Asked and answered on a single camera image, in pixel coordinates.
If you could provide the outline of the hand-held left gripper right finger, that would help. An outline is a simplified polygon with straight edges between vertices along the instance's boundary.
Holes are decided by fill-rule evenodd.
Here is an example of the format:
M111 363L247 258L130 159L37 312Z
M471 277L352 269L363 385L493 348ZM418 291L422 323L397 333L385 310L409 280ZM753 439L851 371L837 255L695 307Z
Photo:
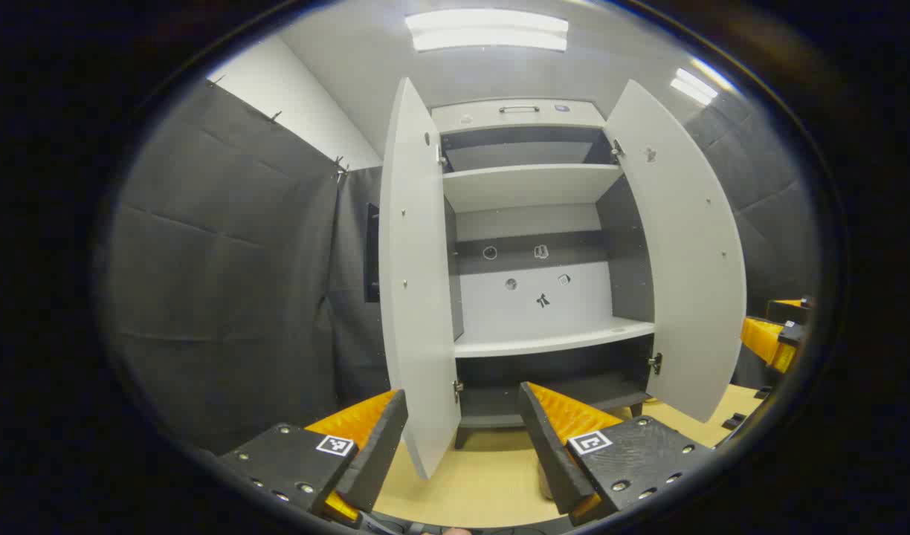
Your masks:
M551 499L574 525L669 496L714 457L648 415L624 420L536 383L520 384L517 409Z

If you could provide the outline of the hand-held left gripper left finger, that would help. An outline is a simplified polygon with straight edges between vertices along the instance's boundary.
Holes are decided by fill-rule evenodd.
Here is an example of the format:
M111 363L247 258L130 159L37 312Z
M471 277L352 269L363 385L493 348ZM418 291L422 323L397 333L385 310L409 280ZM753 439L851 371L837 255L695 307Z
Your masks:
M218 458L242 483L290 508L362 525L407 423L403 390L390 390L305 427L278 423Z

